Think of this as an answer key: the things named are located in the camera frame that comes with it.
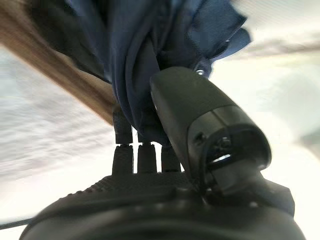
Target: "blue cloth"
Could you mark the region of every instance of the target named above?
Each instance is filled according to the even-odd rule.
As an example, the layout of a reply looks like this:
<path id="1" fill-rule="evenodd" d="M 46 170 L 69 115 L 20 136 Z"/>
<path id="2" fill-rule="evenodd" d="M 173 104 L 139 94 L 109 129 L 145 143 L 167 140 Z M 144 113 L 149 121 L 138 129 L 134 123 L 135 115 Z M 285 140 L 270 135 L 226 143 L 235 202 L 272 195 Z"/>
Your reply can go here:
<path id="1" fill-rule="evenodd" d="M 168 145 L 152 103 L 150 78 L 181 66 L 203 70 L 250 42 L 246 18 L 228 0 L 66 0 L 104 80 L 132 126 L 146 139 Z"/>

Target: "wooden surface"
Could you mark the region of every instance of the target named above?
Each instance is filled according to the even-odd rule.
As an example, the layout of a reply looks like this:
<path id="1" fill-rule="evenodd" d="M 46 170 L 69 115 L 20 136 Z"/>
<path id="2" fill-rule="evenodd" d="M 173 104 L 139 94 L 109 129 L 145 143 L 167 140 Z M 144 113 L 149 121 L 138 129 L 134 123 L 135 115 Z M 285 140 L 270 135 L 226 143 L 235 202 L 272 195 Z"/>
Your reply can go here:
<path id="1" fill-rule="evenodd" d="M 112 105 L 115 99 L 111 85 L 76 69 L 67 57 L 47 45 L 25 13 L 29 2 L 1 1 L 2 44 L 112 124 Z"/>

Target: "navy blue fabric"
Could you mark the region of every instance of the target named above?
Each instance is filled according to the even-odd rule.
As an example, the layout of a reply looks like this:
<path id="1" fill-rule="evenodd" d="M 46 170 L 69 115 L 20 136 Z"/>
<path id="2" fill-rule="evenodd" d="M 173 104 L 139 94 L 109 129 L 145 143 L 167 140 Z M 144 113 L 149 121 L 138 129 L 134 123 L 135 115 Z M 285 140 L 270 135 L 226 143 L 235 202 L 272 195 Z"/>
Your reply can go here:
<path id="1" fill-rule="evenodd" d="M 128 121 L 165 146 L 170 143 L 152 103 L 151 76 L 181 66 L 208 77 L 212 62 L 250 42 L 241 29 L 246 18 L 228 0 L 66 1 Z"/>

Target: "blurry background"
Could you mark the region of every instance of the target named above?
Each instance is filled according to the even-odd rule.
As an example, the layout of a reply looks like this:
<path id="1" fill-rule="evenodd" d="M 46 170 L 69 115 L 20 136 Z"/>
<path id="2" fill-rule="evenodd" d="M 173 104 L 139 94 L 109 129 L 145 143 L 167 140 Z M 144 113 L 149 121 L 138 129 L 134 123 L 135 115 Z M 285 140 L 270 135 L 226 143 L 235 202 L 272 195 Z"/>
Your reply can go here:
<path id="1" fill-rule="evenodd" d="M 264 131 L 273 159 L 263 174 L 291 189 L 295 220 L 318 240 L 320 1 L 232 2 L 253 42 L 216 62 L 210 80 Z M 5 48 L 0 66 L 1 225 L 109 175 L 115 145 L 111 126 Z M 0 239 L 23 229 L 0 230 Z"/>

